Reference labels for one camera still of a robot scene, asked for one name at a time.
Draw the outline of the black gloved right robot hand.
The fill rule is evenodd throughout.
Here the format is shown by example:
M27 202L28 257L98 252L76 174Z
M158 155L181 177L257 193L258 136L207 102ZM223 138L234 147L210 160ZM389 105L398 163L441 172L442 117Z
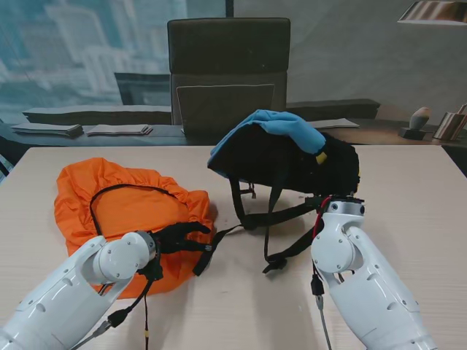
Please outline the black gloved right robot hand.
M325 146L321 155L326 158L315 171L318 195L353 196L360 184L360 163L355 148L324 133Z

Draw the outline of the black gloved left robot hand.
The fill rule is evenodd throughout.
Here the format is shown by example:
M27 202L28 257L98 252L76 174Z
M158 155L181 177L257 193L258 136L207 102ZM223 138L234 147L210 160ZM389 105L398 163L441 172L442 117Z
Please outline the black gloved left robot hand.
M194 232L207 234L211 230L200 222L177 222L156 233L151 233L150 237L156 243L158 254L173 254L181 251L210 252L212 250L210 244L188 239L188 234Z

